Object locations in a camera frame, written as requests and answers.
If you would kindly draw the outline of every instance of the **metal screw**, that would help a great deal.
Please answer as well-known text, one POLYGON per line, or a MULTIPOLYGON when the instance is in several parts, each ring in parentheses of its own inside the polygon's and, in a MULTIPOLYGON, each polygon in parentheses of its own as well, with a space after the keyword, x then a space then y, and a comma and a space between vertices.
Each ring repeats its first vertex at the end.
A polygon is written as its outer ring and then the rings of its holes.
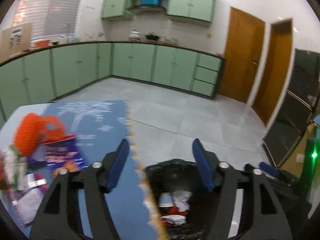
POLYGON ((256 175, 261 175, 262 171, 260 169, 254 169, 253 173, 256 174, 256 175))
POLYGON ((92 163, 92 167, 94 167, 95 169, 98 169, 102 166, 102 163, 101 162, 94 162, 92 163))
POLYGON ((67 169, 67 168, 62 168, 62 169, 59 171, 59 173, 60 173, 61 175, 65 175, 65 174, 68 173, 68 169, 67 169))
POLYGON ((220 162, 220 163, 219 163, 219 166, 220 166, 221 168, 223 168, 223 169, 227 169, 227 168, 230 167, 229 163, 227 163, 227 162, 220 162))

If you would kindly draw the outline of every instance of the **wall switch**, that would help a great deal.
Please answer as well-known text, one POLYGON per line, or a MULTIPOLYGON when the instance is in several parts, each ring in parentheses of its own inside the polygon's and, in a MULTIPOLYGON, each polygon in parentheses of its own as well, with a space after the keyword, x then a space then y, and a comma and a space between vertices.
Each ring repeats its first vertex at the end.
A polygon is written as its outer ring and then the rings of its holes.
POLYGON ((297 163, 304 163, 304 154, 298 153, 296 158, 297 163))

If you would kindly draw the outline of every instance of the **black garbage bag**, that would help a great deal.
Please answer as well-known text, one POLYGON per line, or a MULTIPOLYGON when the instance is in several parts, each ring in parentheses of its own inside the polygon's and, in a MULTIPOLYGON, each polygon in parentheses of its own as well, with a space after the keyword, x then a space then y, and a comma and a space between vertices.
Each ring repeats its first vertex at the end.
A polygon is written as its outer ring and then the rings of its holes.
POLYGON ((161 193, 178 190, 192 193, 188 204, 186 223, 181 226, 167 226, 171 240, 202 239, 207 223, 212 216, 216 194, 203 185, 199 170, 194 162, 180 159, 158 163, 145 168, 157 204, 161 193))

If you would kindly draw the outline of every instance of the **orange yarn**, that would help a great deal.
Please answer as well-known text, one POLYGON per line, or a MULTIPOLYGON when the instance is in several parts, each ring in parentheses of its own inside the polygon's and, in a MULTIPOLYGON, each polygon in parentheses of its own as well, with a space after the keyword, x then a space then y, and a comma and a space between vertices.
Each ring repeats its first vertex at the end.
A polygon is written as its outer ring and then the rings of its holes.
POLYGON ((16 130, 13 143, 22 155, 30 157, 39 145, 41 134, 47 140, 57 141, 64 138, 65 130, 64 124, 57 117, 41 117, 29 113, 24 116, 16 130), (50 130, 48 124, 56 128, 50 130))
POLYGON ((41 126, 41 116, 35 113, 29 113, 22 119, 13 142, 22 155, 30 157, 37 148, 41 126))

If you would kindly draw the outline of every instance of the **window blind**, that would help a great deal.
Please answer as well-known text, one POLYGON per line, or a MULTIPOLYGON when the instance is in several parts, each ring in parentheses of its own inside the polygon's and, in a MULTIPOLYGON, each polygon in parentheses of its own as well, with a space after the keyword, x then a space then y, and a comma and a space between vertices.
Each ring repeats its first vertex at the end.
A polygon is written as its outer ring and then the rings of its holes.
POLYGON ((80 0, 19 0, 13 26, 32 22, 32 39, 74 33, 80 0))

